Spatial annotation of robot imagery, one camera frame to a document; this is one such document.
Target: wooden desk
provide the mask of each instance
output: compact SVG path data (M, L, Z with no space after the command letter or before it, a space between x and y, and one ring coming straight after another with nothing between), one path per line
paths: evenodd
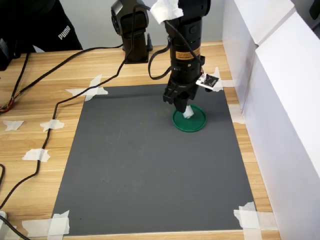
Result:
M31 54L19 89L25 87L73 53L75 52ZM206 56L204 69L207 73L213 73L215 67L219 67L222 80L232 79L221 42L204 43L202 54ZM123 59L124 52L121 49L95 50L81 55L24 93L13 110L0 115L0 163L6 166L6 174L0 191L1 202L18 181L35 172L37 163L35 161L23 161L22 157L30 149L42 147L47 133L43 132L40 124L52 119L54 107L58 101L71 97L71 94L65 89L87 88L90 81L100 74L102 74L102 79L113 76ZM6 103L10 98L24 60L25 56L23 55L20 59L13 60L5 72L0 72L0 103ZM169 53L157 56L155 61L156 64L153 64L152 74L157 76L162 74L170 65ZM167 82L168 77L158 81L150 79L146 64L131 64L125 65L120 76L104 87L164 84ZM239 104L234 88L225 88L225 95L228 104ZM27 232L22 228L22 221L51 218L83 103L84 97L79 97L59 107L57 119L65 123L65 126L62 129L53 130L51 133L46 148L50 155L49 161L41 163L39 174L23 183L2 209L8 213L9 221L17 226L23 234L27 234ZM5 131L4 120L25 122L17 131ZM272 212L246 126L234 123L234 128L257 210L259 212ZM263 239L280 239L278 231L264 231L262 235ZM65 236L64 238L70 240L79 238L95 240L244 239L242 230L129 234L107 237Z

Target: electrical wire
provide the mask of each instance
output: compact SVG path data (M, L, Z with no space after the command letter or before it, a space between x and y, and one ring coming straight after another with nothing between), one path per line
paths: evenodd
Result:
M30 83L28 86L24 87L22 90L20 90L17 94L16 94L16 91L18 89L18 85L21 81L21 78L25 72L25 68L26 68L26 65L27 65L27 62L28 62L28 59L29 59L29 55L30 53L27 53L26 57L25 57L25 61L24 61L24 65L23 65L23 68L21 70L21 73L20 73L20 76L14 86L14 89L13 89L13 92L12 92L12 95L11 95L11 99L10 101L8 101L8 103L6 105L4 105L3 107L0 107L0 114L3 114L3 113L6 113L8 111L10 111L14 105L15 105L15 102L16 102L16 99L18 96L20 96L23 92L25 92L26 90L28 90L29 88L33 87L34 85L36 85L37 83L39 83L42 79L44 79L45 77L47 77L48 75L52 74L54 71L56 71L57 69L61 68L63 65L65 65L66 63L70 62L72 59L82 55L82 54L85 54L87 52L90 52L90 51L93 51L93 50L97 50L97 49L117 49L117 48L120 48L122 47L123 44L119 45L119 46L114 46L114 47L103 47L103 46L100 46L100 47L91 47L91 48L88 48L88 49L85 49L85 50L82 50L82 51L79 51L73 55L71 55L70 57L68 57L66 60L64 60L63 62L59 63L57 66L55 66L54 68L52 68L51 70L47 71L45 74L43 74L42 76L38 77L36 80L34 80L32 83Z
M159 51L156 51L150 58L149 60L149 64L148 64L148 73L149 73L149 76L152 80L159 80L159 79L162 79L164 78L166 75L168 75L168 73L172 70L172 66L170 66L165 72L164 74L160 75L160 76L151 76L151 64L153 62L153 60L155 59L155 57L159 54L163 54L167 51L169 51L169 49L171 48L171 45L172 45L172 42L171 42L171 38L168 37L168 45L164 48L164 49L161 49Z
M136 10L138 7L146 7L145 5L142 5L142 4L137 4L136 6L134 6L133 8L133 14L132 14L132 33L131 33L131 49L128 53L128 55L124 58L123 62L121 63L121 65L119 66L118 70L117 70L117 73L115 75L113 75L112 77L108 78L107 80L101 82L100 84L96 85L96 86L91 86L91 87L88 87L87 89L83 90L82 92L80 92L79 94L73 96L73 97L70 97L70 98L67 98L65 100L62 100L62 101L59 101L56 105L55 105L55 108L54 108L54 113L53 113L53 116L52 116L52 119L54 120L56 118L56 115L57 115L57 110L58 110L58 106L60 104L63 104L63 103L66 103L66 102L69 102L79 96L81 96L82 94L86 93L87 91L89 91L90 89L94 89L94 88L98 88L100 87L101 85L111 81L112 79L115 79L116 77L119 76L120 74L120 71L121 69L123 68L123 66L125 65L127 59L129 58L129 56L131 55L134 47L135 47L135 41L134 41L134 29L135 29L135 26L136 26ZM51 128L48 129L48 132L47 132L47 135L46 135L46 138L45 138L45 141L43 143L43 146L42 146L42 149L45 149L47 144L48 144L48 140L49 140L49 137L50 137L50 133L51 133ZM3 177L4 177L4 173L5 173L5 166L3 166L2 164L0 165L2 167L2 173L1 173L1 177L0 177L0 180L2 181ZM40 169L40 160L37 160L37 165L36 165L36 170L35 170L35 173L33 173L32 175L24 178L23 180L21 180L20 182L18 182L13 188L12 190L9 192L9 194L7 195L7 197L4 199L3 203L1 204L0 206L0 209L2 209L4 207L4 205L6 204L6 202L8 201L8 199L10 198L10 196L12 195L12 193L16 190L17 187L19 187L23 182L25 182L26 180L36 176L38 173L39 173L39 169ZM13 230L19 237L21 237L22 239L24 240L30 240L29 238L27 238L26 236L24 236L22 233L20 233L19 231L17 231L4 217L0 216L0 220L2 220L5 224L7 224L11 230Z

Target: puma logo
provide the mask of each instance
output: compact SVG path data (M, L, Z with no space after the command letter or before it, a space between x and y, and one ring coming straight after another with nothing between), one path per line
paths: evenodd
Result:
M70 32L70 30L71 30L71 28L69 26L66 26L66 28L63 30L63 32L58 35L60 40L65 38L68 35L68 33Z

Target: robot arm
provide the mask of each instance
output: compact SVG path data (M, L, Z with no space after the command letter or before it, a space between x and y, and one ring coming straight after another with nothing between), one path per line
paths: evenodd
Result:
M196 97L198 90L196 82L202 75L202 66L205 64L205 57L201 56L202 17L209 13L211 0L179 0L178 6L183 10L183 16L165 23L172 43L171 75L163 100L174 104L177 111L184 113L188 100ZM179 33L198 58L194 58Z
M127 59L127 64L147 63L149 51L152 50L149 34L146 44L145 32L149 25L149 18L145 8L138 7L136 9L136 24L132 32L132 10L136 5L144 5L144 2L142 0L117 0L111 7L112 24L116 33L122 37L126 56L131 49L132 34L134 37L134 49Z

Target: green cap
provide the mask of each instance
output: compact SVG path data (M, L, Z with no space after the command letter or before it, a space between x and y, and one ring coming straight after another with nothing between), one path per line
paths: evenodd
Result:
M189 119L185 118L184 115L175 111L172 120L177 129L185 133L194 133L203 129L207 123L207 115L205 112L197 106L190 105L193 110L193 116Z

